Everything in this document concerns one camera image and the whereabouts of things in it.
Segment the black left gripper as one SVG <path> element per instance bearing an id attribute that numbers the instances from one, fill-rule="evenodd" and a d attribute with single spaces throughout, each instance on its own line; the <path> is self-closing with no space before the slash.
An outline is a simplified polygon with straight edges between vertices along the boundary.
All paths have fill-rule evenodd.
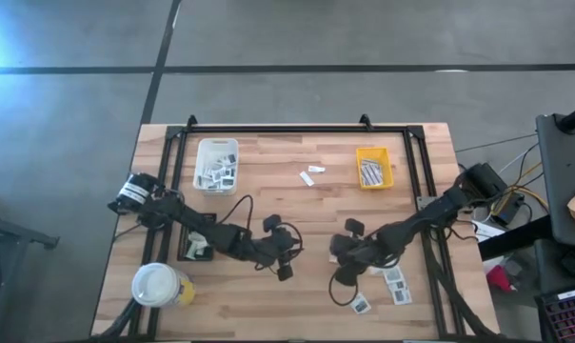
<path id="1" fill-rule="evenodd" d="M 291 223 L 284 222 L 279 214 L 272 214 L 263 221 L 264 232 L 269 232 L 269 242 L 276 251 L 278 263 L 277 276 L 280 281 L 286 281 L 293 276 L 291 261 L 303 249 L 303 239 L 300 231 Z"/>

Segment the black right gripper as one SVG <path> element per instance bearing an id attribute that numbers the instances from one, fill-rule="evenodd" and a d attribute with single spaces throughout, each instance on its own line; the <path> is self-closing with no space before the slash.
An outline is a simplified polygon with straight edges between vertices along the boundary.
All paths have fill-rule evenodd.
<path id="1" fill-rule="evenodd" d="M 349 235 L 335 234 L 331 236 L 329 252 L 337 257 L 339 268 L 335 279 L 344 286 L 355 286 L 359 274 L 362 274 L 377 257 L 375 246 L 376 231 L 365 234 L 365 224 L 349 218 L 345 222 L 345 230 Z"/>

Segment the yellow plastic basket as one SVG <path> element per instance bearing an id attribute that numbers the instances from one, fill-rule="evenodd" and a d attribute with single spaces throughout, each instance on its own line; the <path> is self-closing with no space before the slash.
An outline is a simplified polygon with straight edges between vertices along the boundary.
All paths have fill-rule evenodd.
<path id="1" fill-rule="evenodd" d="M 384 183 L 381 186 L 363 186 L 361 181 L 362 167 L 364 159 L 374 160 L 378 163 L 378 169 L 382 172 Z M 357 171 L 359 176 L 360 188 L 362 190 L 385 190 L 394 185 L 392 164 L 389 158 L 389 152 L 386 147 L 368 147 L 356 149 Z"/>

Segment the black plastic basket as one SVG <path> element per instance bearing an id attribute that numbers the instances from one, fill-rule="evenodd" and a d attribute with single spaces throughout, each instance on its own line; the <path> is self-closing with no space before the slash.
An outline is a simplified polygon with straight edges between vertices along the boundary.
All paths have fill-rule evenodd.
<path id="1" fill-rule="evenodd" d="M 186 258 L 188 249 L 191 246 L 193 246 L 193 242 L 188 239 L 188 234 L 190 232 L 195 232 L 195 231 L 192 229 L 189 229 L 188 227 L 182 227 L 181 228 L 179 241 L 178 241 L 177 260 L 178 261 L 195 261 L 195 262 L 211 261 L 213 259 L 213 256 L 214 256 L 214 249 L 210 246 L 210 244 L 208 244 L 208 247 L 205 249 L 203 254 L 195 254 L 194 259 L 187 259 Z"/>

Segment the white plastic bin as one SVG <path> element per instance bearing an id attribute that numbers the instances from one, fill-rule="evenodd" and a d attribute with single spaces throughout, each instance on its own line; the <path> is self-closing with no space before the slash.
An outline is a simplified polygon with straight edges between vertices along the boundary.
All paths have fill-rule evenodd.
<path id="1" fill-rule="evenodd" d="M 229 164 L 228 162 L 228 155 L 234 154 L 236 156 L 237 161 L 234 164 Z M 197 185 L 197 177 L 201 176 L 202 169 L 204 167 L 210 167 L 212 169 L 214 162 L 222 163 L 226 168 L 234 167 L 236 169 L 235 176 L 229 177 L 234 179 L 234 186 L 230 189 L 223 189 L 221 187 L 221 180 L 225 178 L 225 171 L 221 177 L 221 180 L 218 182 L 214 182 L 212 179 L 207 179 L 205 177 L 204 180 L 206 185 L 203 189 L 199 188 Z M 236 193 L 237 189 L 237 178 L 238 178 L 238 169 L 239 169 L 239 144 L 236 139 L 233 138 L 205 138 L 202 139 L 198 146 L 196 161 L 195 161 L 195 170 L 193 176 L 193 187 L 202 192 L 204 195 L 232 195 Z M 219 183 L 221 190 L 218 192 L 208 191 L 207 186 L 212 183 Z"/>

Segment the white paper sheet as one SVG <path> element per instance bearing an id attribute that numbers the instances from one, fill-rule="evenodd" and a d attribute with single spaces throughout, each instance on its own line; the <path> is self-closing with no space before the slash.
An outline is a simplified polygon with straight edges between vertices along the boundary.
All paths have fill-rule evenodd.
<path id="1" fill-rule="evenodd" d="M 474 232 L 479 242 L 483 242 L 488 238 L 503 234 L 505 231 L 496 227 L 490 226 L 487 223 L 473 221 Z"/>

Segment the red object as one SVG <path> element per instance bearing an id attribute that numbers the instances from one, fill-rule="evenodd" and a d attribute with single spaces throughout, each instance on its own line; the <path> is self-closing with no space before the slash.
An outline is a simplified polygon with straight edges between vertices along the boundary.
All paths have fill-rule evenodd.
<path id="1" fill-rule="evenodd" d="M 501 265 L 492 267 L 486 273 L 486 280 L 491 287 L 505 293 L 512 292 L 512 285 L 507 277 L 505 269 Z"/>

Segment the black power adapter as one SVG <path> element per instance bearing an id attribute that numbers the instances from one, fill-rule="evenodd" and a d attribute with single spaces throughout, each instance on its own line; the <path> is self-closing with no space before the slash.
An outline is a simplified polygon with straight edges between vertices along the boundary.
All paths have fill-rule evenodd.
<path id="1" fill-rule="evenodd" d="M 525 197 L 522 194 L 516 192 L 510 194 L 491 215 L 492 221 L 501 226 L 510 224 L 524 203 Z"/>

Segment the dark grey cart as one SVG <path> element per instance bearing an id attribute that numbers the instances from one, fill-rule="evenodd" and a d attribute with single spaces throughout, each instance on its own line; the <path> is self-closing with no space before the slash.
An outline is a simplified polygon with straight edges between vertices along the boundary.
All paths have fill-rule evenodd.
<path id="1" fill-rule="evenodd" d="M 535 120 L 553 237 L 575 246 L 575 218 L 567 206 L 575 196 L 575 133 L 559 130 L 552 115 Z"/>

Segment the black floor stand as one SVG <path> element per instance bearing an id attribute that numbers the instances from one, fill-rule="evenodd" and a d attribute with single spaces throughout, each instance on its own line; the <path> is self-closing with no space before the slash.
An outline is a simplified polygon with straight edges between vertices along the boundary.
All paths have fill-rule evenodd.
<path id="1" fill-rule="evenodd" d="M 32 229 L 28 229 L 0 218 L 0 234 L 25 238 L 29 242 L 42 244 L 47 250 L 56 248 L 59 242 L 58 236 L 50 236 Z"/>

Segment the black metal table frame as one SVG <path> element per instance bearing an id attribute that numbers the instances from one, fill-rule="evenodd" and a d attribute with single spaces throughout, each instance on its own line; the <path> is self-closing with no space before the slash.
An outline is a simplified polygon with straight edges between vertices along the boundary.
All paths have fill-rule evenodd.
<path id="1" fill-rule="evenodd" d="M 193 302 L 160 312 L 161 340 L 391 340 L 438 336 L 437 316 L 454 333 L 465 325 L 454 319 L 446 292 L 431 285 L 425 264 L 426 240 L 406 248 L 400 265 L 413 297 L 395 305 L 383 277 L 363 274 L 360 291 L 371 310 L 357 314 L 347 305 L 352 289 L 331 281 L 331 236 L 349 218 L 368 231 L 415 212 L 424 193 L 443 192 L 458 169 L 444 124 L 293 124 L 196 125 L 171 148 L 164 145 L 169 125 L 146 125 L 139 133 L 132 168 L 168 169 L 187 203 L 200 212 L 227 216 L 261 232 L 265 217 L 277 213 L 294 224 L 305 240 L 293 262 L 294 275 L 279 281 L 273 272 L 257 272 L 249 263 L 216 256 L 210 262 L 183 262 L 180 269 L 196 286 Z M 205 138 L 233 138 L 239 144 L 237 190 L 233 195 L 204 195 L 192 181 L 198 145 Z M 394 185 L 362 190 L 356 149 L 386 147 Z M 326 168 L 308 172 L 308 166 Z M 306 172 L 309 187 L 300 177 Z"/>

